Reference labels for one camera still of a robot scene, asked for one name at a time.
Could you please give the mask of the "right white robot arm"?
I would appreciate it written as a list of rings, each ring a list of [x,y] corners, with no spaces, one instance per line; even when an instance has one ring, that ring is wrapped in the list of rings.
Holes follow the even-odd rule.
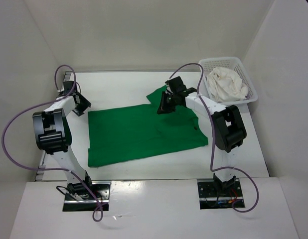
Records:
[[[196,113],[199,123],[210,126],[212,151],[210,171],[213,172],[213,190],[223,197],[231,191],[236,181],[234,173],[236,148],[247,136],[239,109],[224,106],[202,96],[194,88],[173,93],[166,89],[161,93],[158,114],[169,114],[183,106]]]

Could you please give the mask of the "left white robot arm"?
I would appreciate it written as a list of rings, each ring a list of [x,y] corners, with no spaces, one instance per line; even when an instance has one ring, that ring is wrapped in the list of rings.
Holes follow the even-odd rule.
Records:
[[[92,197],[94,186],[71,148],[72,134],[66,117],[70,112],[81,116],[90,106],[91,103],[81,93],[73,92],[65,99],[59,97],[50,107],[32,115],[36,144],[51,155],[60,168],[65,169],[66,190],[74,200]]]

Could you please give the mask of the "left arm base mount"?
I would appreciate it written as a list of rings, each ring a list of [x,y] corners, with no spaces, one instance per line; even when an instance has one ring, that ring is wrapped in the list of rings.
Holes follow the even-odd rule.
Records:
[[[91,191],[101,202],[103,211],[109,210],[110,182],[93,182]],[[97,207],[97,202],[89,192],[74,193],[68,190],[68,186],[56,186],[56,189],[64,195],[63,212],[92,212]]]

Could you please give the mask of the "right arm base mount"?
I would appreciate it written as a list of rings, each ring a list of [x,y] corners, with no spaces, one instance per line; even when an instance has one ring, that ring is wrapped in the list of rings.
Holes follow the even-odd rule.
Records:
[[[245,208],[240,181],[225,192],[217,192],[212,179],[197,180],[200,209]]]

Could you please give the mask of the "green t shirt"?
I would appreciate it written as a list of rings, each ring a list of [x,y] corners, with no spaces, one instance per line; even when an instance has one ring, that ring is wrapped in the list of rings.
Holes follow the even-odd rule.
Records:
[[[166,87],[147,95],[149,104],[88,112],[88,166],[102,167],[208,145],[196,114],[178,106],[158,115]]]

